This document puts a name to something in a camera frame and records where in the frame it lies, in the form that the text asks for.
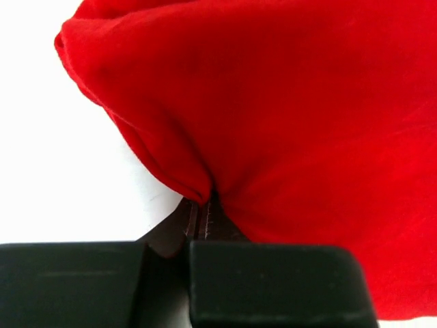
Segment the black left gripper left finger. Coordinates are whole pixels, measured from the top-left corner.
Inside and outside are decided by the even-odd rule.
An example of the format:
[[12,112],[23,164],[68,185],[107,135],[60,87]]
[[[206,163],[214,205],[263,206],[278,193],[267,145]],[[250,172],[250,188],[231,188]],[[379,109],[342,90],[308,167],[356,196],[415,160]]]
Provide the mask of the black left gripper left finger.
[[173,258],[196,235],[199,205],[184,198],[156,227],[138,239],[162,258]]

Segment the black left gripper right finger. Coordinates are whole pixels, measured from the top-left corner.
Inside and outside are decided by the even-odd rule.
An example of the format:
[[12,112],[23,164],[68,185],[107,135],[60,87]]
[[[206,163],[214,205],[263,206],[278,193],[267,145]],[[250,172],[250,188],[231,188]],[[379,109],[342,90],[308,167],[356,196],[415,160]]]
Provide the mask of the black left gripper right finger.
[[225,214],[219,195],[213,192],[201,209],[198,239],[203,241],[248,242],[249,239]]

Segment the red t-shirt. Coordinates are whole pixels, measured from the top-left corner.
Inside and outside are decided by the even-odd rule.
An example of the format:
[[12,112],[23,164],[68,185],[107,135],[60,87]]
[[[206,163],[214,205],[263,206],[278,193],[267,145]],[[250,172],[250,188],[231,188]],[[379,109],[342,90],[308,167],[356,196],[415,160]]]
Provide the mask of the red t-shirt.
[[435,1],[84,1],[55,49],[164,185],[436,315]]

